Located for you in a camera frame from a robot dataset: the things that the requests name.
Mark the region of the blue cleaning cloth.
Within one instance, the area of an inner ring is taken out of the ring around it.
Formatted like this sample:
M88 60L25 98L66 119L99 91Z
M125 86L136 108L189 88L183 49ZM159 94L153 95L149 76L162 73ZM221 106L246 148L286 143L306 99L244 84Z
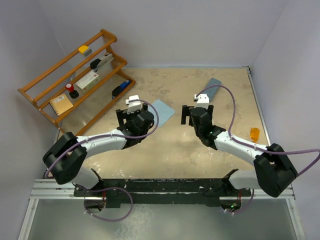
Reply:
M173 108L169 107L159 99L153 102L152 105L156 109L159 116L159 128L162 127L175 114L175 110Z

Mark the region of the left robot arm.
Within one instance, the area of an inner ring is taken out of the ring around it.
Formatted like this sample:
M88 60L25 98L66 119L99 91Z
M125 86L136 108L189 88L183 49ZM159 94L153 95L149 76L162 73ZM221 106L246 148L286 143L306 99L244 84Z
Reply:
M44 176L52 175L59 185L73 183L91 196L98 196L104 181L83 163L101 153L133 147L152 134L159 125L159 114L156 110L150 112L151 107L146 102L134 112L118 109L119 126L109 132L91 136L64 133L42 158L47 168Z

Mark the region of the grey glasses case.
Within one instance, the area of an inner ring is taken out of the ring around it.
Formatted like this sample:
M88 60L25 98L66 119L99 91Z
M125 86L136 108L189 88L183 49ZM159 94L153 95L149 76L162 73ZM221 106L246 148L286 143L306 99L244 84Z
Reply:
M205 91L202 94L206 94L209 101L211 101L219 89L218 85L221 85L221 81L211 78L205 86Z

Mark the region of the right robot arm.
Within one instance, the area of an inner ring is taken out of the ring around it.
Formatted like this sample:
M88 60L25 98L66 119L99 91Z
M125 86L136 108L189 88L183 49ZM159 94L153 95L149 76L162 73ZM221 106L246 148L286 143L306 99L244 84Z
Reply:
M298 172L283 148L253 144L212 123L213 105L208 108L182 106L181 124L189 124L195 135L209 148L226 152L252 165L254 169L236 170L222 183L228 196L240 189L260 189L271 197L278 197L297 177Z

